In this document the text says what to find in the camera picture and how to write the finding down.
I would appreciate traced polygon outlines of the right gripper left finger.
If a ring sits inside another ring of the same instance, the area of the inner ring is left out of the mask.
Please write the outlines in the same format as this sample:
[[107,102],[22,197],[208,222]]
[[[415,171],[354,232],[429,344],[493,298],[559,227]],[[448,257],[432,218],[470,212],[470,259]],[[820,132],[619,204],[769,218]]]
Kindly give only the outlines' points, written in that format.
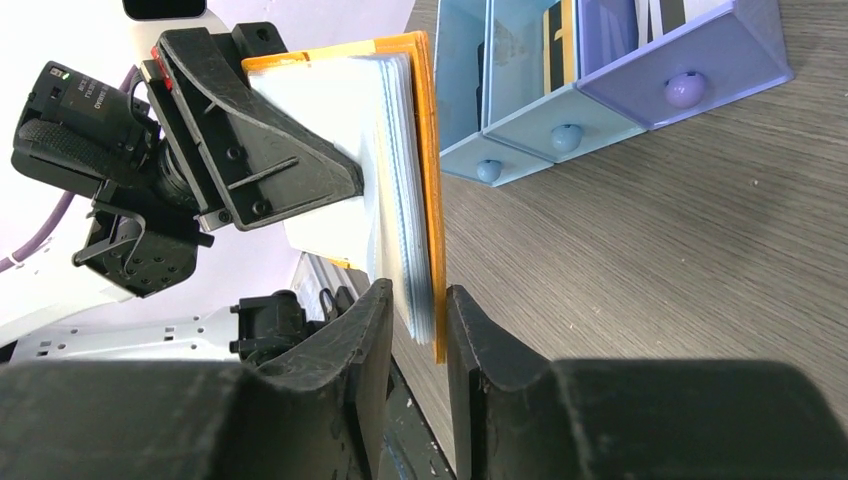
[[258,372],[282,395],[269,422],[268,479],[374,479],[380,469],[393,292],[375,281],[338,319]]

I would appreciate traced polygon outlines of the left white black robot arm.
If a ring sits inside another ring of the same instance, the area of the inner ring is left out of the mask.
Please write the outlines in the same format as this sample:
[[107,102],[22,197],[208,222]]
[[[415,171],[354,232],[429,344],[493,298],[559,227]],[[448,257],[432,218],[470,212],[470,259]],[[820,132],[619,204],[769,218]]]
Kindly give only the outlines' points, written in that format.
[[91,202],[85,245],[59,264],[59,293],[89,272],[105,285],[98,303],[147,298],[187,280],[217,228],[258,229],[361,195],[354,160],[249,87],[242,62],[284,51],[258,22],[167,30],[118,89],[44,67],[12,164]]

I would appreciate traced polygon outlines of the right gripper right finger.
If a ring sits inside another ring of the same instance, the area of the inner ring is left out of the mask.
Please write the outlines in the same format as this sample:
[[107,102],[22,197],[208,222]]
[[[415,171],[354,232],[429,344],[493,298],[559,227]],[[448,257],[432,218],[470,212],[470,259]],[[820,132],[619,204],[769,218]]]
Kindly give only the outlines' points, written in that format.
[[493,321],[462,286],[447,291],[449,379],[459,479],[552,479],[556,408],[549,362]]

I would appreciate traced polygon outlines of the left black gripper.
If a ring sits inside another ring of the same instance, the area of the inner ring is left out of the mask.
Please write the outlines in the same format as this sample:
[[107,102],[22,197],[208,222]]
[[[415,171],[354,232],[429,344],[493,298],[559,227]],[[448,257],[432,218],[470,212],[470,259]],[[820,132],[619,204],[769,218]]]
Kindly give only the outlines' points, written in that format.
[[283,53],[269,22],[163,31],[142,64],[148,97],[200,217],[241,231],[363,193],[360,166],[253,91],[241,63]]

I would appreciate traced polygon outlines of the orange leather card holder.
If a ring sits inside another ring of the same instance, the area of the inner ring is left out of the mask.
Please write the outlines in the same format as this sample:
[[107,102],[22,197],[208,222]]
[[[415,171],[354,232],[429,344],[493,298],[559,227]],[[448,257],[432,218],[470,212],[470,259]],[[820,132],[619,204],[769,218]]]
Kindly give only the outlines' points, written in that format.
[[253,57],[242,68],[255,93],[362,170],[361,195],[284,221],[290,245],[390,279],[411,337],[444,363],[445,228],[428,35]]

